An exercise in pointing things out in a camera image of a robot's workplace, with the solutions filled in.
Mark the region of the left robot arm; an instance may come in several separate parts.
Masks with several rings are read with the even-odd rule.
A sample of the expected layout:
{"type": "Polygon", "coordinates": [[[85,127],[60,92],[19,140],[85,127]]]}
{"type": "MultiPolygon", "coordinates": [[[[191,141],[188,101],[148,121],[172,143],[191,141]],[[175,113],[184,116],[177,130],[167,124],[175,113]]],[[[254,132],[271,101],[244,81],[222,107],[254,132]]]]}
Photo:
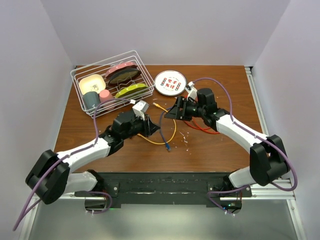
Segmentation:
{"type": "Polygon", "coordinates": [[[116,153],[126,139],[138,134],[149,137],[160,129],[151,121],[148,114],[138,116],[133,110],[120,113],[112,125],[94,140],[79,147],[55,153],[44,151],[27,175],[25,182],[46,205],[52,204],[62,195],[87,191],[92,196],[99,196],[104,184],[97,174],[75,170],[97,159],[116,153]]]}

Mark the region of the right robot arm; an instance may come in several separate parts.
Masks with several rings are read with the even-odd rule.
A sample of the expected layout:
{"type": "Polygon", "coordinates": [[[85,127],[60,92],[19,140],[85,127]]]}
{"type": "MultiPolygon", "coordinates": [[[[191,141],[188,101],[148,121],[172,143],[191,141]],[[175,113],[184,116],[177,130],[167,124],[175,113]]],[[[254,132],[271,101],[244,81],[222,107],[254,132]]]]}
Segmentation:
{"type": "Polygon", "coordinates": [[[249,153],[249,166],[230,173],[228,181],[223,183],[227,196],[235,196],[245,185],[266,186],[291,169],[279,136],[267,136],[237,122],[230,112],[218,107],[209,88],[199,89],[196,98],[178,97],[165,118],[181,121],[201,118],[206,126],[229,137],[249,153]]]}

